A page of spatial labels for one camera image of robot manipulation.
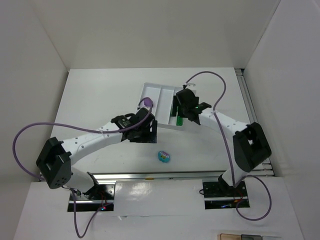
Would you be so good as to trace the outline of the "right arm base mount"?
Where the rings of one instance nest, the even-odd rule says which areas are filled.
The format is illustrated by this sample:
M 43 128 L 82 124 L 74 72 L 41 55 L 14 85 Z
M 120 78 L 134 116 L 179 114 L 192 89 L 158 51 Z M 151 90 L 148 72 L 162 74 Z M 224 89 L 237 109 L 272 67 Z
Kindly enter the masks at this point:
M 213 209 L 235 209 L 237 204 L 239 208 L 249 208 L 249 198 L 247 187 L 242 181 L 237 188 L 231 188 L 223 192 L 219 188 L 217 181 L 203 182 L 199 194 L 204 197 L 204 207 L 206 210 Z

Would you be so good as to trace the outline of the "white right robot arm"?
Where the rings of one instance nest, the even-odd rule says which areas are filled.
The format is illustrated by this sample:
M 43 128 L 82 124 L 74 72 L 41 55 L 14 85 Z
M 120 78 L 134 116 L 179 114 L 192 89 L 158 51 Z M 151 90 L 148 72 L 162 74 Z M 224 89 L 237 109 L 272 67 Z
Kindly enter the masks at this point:
M 173 97 L 172 115 L 221 133 L 229 169 L 218 177 L 218 187 L 227 193 L 268 159 L 272 150 L 259 123 L 244 123 L 217 111 L 217 105 L 224 94 L 223 91 L 215 104 L 210 105 L 200 103 L 200 98 L 192 90 L 184 88 Z

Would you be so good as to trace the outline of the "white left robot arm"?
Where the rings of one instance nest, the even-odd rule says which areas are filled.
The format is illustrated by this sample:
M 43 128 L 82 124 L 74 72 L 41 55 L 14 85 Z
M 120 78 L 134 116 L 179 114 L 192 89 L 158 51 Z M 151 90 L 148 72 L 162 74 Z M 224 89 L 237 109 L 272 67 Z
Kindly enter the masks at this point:
M 94 198 L 104 188 L 92 173 L 77 170 L 73 165 L 102 148 L 123 141 L 155 144 L 157 127 L 155 116 L 142 107 L 136 113 L 114 117 L 93 132 L 87 131 L 84 135 L 66 140 L 56 137 L 48 139 L 36 165 L 50 189 L 67 187 Z

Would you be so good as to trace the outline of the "purple rounded lego piece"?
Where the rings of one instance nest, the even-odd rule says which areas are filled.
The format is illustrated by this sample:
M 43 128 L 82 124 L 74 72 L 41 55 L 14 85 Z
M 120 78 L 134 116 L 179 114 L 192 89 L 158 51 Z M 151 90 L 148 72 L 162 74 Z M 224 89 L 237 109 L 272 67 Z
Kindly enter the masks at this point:
M 149 97 L 144 97 L 141 101 L 145 107 L 153 107 L 153 101 Z

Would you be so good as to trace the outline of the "green long lego brick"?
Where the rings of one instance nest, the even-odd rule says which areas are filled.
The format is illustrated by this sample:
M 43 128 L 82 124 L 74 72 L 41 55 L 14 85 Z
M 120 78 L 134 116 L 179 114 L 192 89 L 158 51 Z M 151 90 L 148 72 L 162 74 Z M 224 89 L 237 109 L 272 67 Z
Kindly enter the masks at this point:
M 184 124 L 184 119 L 182 117 L 180 117 L 180 116 L 177 116 L 177 118 L 176 118 L 176 126 L 181 127 L 181 126 L 183 126 L 183 124 Z

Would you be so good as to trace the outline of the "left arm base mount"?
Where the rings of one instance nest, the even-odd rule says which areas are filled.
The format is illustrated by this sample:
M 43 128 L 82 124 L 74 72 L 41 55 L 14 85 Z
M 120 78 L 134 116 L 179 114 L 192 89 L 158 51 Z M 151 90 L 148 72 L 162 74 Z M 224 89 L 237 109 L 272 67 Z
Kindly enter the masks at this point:
M 99 208 L 101 212 L 113 212 L 115 188 L 115 182 L 108 182 L 96 185 L 86 193 L 75 189 L 75 210 L 95 212 Z

